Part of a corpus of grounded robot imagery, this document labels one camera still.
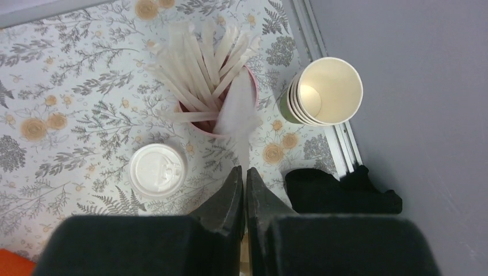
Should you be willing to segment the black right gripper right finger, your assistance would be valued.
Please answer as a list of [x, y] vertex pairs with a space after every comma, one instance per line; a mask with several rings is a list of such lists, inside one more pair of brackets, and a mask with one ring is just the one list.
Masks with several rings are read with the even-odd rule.
[[411, 221], [369, 214], [298, 214], [247, 171], [251, 275], [440, 275]]

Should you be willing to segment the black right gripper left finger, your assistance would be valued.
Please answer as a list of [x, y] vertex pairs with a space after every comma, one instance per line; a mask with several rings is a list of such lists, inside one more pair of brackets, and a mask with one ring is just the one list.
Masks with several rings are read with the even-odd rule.
[[52, 234], [34, 275], [238, 275], [242, 169], [180, 216], [72, 216]]

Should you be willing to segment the single white straw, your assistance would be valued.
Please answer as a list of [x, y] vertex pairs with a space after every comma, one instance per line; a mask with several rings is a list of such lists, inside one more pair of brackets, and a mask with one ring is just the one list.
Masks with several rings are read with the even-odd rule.
[[250, 135], [258, 125], [258, 89], [247, 67], [231, 82], [213, 133], [233, 138], [243, 174], [250, 168]]

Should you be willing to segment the orange paper gift bag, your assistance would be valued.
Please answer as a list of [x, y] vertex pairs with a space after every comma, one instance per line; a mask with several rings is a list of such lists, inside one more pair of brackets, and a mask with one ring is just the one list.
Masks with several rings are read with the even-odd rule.
[[1, 276], [32, 275], [35, 264], [15, 253], [1, 249]]

